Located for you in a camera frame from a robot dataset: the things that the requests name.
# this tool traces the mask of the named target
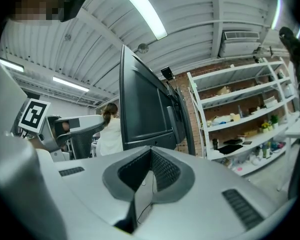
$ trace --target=white shirt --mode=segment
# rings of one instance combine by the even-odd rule
[[[123,150],[120,119],[111,117],[109,124],[100,132],[96,152],[106,156]]]

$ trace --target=white corrugated ceiling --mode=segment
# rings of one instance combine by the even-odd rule
[[[260,43],[279,44],[268,34],[277,0],[150,0],[168,36],[157,40],[129,0],[86,0],[83,16],[51,25],[9,21],[0,56],[25,66],[13,72],[28,91],[97,107],[118,97],[120,45],[133,50],[154,73],[183,67],[218,55],[222,31],[254,31]],[[296,24],[285,8],[277,29]],[[149,51],[138,52],[145,43]],[[88,93],[52,82],[52,76],[90,87]]]

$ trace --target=gray floor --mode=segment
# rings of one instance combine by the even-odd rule
[[[291,154],[289,157],[288,181],[283,186],[281,191],[277,191],[277,187],[282,179],[284,165],[286,162],[286,154],[281,155],[275,161],[265,167],[262,167],[260,170],[245,176],[247,180],[260,188],[278,206],[282,206],[288,200],[289,179],[291,177],[293,166],[297,158],[299,147],[300,145],[296,143],[291,148]]]

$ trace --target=woman's hair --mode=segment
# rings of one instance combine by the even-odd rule
[[[118,112],[118,107],[114,103],[109,103],[105,106],[102,116],[104,119],[104,125],[107,126],[110,123],[111,115],[115,115]]]

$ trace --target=ceiling light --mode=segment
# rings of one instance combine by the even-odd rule
[[[149,2],[149,0],[130,0],[134,7],[139,11],[146,23],[149,25],[156,39],[162,39],[168,34],[162,24],[155,9]]]
[[[13,62],[10,62],[8,60],[5,60],[3,58],[0,58],[0,63],[10,69],[13,69],[13,70],[18,70],[20,72],[24,72],[25,71],[25,68],[19,64],[15,64]]]
[[[58,83],[60,83],[60,84],[64,84],[64,85],[66,85],[66,86],[70,86],[70,87],[73,87],[73,88],[77,88],[77,89],[79,89],[79,90],[81,90],[81,91],[84,91],[84,92],[88,92],[88,91],[89,91],[88,88],[82,87],[82,86],[77,85],[77,84],[74,84],[74,83],[72,83],[72,82],[68,82],[68,81],[62,80],[62,79],[57,78],[57,77],[53,77],[52,80],[55,81],[55,82],[58,82]]]
[[[279,16],[280,16],[280,11],[281,11],[281,0],[277,0],[275,15],[274,15],[274,19],[273,19],[273,22],[272,22],[272,25],[271,25],[272,30],[274,30],[276,28],[276,25],[278,23]]]
[[[299,37],[300,37],[300,28],[299,28],[298,34],[296,34],[296,38],[299,38]]]

